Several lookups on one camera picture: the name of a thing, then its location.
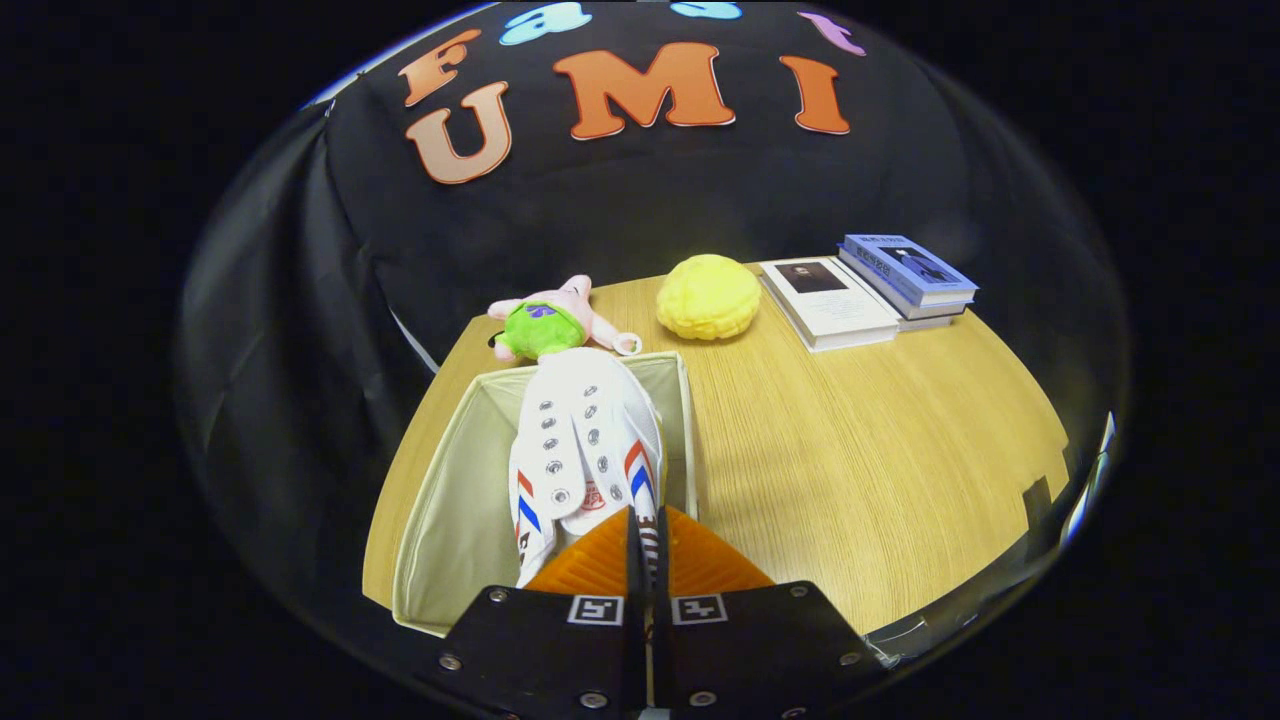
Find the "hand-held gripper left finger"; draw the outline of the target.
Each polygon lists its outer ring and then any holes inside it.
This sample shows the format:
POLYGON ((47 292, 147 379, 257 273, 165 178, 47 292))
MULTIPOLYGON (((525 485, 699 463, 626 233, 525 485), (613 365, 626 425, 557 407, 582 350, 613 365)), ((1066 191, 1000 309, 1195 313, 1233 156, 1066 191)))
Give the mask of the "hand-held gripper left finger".
POLYGON ((480 719, 640 717, 650 597, 634 511, 602 524, 613 528, 621 591, 484 587, 436 651, 436 688, 480 719))

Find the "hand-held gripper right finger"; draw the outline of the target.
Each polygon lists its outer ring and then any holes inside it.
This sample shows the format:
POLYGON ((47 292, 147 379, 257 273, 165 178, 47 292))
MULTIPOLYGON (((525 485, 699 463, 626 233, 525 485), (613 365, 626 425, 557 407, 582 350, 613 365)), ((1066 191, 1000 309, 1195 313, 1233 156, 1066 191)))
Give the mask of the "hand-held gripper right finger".
POLYGON ((672 719, 832 719, 882 685, 876 651, 810 582, 677 591, 682 516, 666 506, 658 520, 658 708, 672 719))

